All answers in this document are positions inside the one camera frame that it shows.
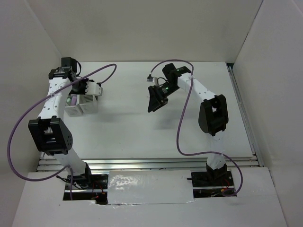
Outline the purple highlighter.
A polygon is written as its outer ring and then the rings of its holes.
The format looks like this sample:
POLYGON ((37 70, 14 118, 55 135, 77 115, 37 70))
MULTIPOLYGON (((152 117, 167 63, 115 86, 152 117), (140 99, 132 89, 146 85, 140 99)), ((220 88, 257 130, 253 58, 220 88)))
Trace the purple highlighter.
POLYGON ((71 104, 70 106, 75 106, 77 104, 77 96, 73 95, 71 96, 71 104))

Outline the green highlighter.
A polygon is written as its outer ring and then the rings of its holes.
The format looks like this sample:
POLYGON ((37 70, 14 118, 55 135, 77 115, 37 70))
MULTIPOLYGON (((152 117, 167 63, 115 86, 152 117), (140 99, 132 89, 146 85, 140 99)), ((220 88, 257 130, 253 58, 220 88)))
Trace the green highlighter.
POLYGON ((71 105, 71 98, 69 97, 66 100, 66 106, 70 106, 70 105, 71 105))

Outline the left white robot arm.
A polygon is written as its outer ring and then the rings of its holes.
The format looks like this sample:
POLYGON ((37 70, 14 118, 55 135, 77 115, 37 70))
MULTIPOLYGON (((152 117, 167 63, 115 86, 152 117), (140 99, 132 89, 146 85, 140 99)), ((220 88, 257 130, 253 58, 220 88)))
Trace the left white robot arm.
POLYGON ((51 70, 48 77, 50 97, 45 101, 37 119, 29 121, 29 131, 38 151, 52 156, 62 166, 69 166, 68 179, 73 177, 73 183, 87 189, 93 184, 91 170, 72 148, 72 134, 63 122, 66 101, 72 87, 55 93, 77 79, 77 60, 71 57, 61 58, 61 66, 51 70))

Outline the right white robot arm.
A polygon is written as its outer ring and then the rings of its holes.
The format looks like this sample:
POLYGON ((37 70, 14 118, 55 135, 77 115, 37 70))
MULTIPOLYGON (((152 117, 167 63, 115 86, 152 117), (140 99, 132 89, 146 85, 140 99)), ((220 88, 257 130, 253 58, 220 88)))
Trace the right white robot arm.
POLYGON ((179 136, 187 104, 190 97, 194 97, 199 105, 198 125, 202 132, 213 139, 213 146, 222 142, 223 133, 229 122, 226 97, 217 95, 207 89, 194 77, 194 68, 186 66, 176 68, 173 61, 167 60, 162 69, 165 82, 156 82, 148 87, 148 112, 155 112, 168 103, 168 97, 179 89, 187 93, 181 117, 178 123, 176 146, 180 150, 179 136))

